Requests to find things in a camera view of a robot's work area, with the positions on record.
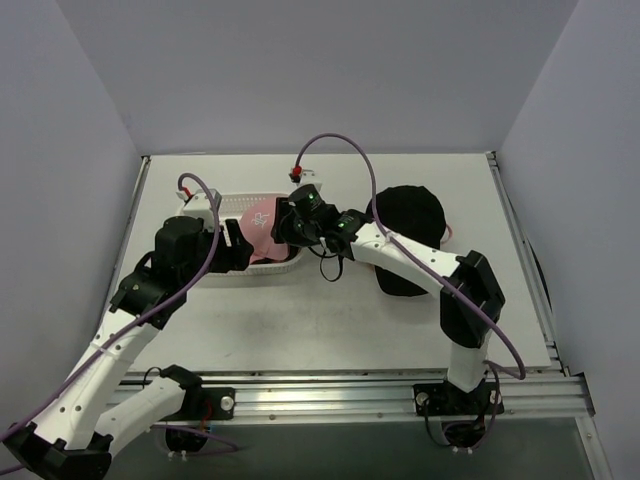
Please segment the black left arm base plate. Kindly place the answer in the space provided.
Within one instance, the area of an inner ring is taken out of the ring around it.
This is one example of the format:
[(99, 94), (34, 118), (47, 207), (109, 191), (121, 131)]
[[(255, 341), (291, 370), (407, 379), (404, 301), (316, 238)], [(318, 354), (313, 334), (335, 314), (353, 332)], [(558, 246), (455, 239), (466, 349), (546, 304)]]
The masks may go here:
[(236, 390), (229, 386), (186, 390), (180, 409), (167, 421), (226, 421), (234, 417)]

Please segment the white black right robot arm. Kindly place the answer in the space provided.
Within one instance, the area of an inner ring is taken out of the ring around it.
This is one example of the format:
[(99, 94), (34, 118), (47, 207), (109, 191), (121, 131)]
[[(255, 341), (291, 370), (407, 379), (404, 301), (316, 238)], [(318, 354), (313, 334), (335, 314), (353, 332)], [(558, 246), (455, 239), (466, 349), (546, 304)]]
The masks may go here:
[(452, 342), (444, 400), (455, 412), (480, 400), (490, 331), (505, 296), (486, 257), (461, 256), (410, 240), (358, 210), (340, 212), (307, 184), (275, 200), (272, 238), (296, 248), (323, 246), (342, 259), (386, 270), (439, 298), (440, 328)]

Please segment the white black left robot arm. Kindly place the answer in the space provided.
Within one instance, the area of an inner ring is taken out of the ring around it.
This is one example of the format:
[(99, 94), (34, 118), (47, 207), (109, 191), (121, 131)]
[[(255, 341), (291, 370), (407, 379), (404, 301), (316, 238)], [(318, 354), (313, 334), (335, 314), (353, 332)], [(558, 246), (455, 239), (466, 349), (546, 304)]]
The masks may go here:
[(43, 479), (102, 479), (116, 454), (153, 424), (199, 421), (213, 413), (201, 377), (177, 365), (160, 369), (120, 405), (106, 404), (134, 360), (186, 303), (188, 290), (210, 272), (245, 269), (252, 254), (235, 219), (215, 231), (200, 218), (165, 220), (153, 250), (121, 280), (64, 390), (2, 435), (21, 467)]

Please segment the pink cap with white logo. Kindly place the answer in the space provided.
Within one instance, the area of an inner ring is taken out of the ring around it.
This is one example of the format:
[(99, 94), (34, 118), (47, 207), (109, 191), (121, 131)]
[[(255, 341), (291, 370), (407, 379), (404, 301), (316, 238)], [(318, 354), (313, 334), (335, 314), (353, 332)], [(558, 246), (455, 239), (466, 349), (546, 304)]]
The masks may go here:
[(276, 244), (272, 238), (275, 223), (276, 197), (267, 197), (247, 209), (239, 226), (245, 240), (253, 247), (250, 262), (262, 260), (281, 261), (286, 257), (284, 245)]

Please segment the black baseball cap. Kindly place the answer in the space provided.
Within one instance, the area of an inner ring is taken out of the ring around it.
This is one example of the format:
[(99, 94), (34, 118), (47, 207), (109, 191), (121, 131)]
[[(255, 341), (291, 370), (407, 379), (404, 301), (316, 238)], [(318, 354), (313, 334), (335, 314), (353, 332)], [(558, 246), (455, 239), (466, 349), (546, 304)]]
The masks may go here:
[[(438, 198), (424, 186), (387, 188), (376, 195), (379, 220), (388, 229), (423, 245), (439, 249), (445, 235), (444, 209)], [(419, 286), (375, 267), (383, 293), (395, 297), (420, 297), (428, 292)]]

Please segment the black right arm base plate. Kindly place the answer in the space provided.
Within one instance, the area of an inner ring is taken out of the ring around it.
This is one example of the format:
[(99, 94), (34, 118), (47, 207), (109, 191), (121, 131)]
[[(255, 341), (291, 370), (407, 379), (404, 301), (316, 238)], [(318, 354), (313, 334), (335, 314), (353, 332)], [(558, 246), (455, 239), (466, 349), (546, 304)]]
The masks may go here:
[(496, 386), (495, 381), (483, 380), (471, 392), (464, 392), (448, 381), (414, 384), (415, 412), (423, 417), (478, 416), (490, 415), (497, 408), (500, 415), (505, 408)]

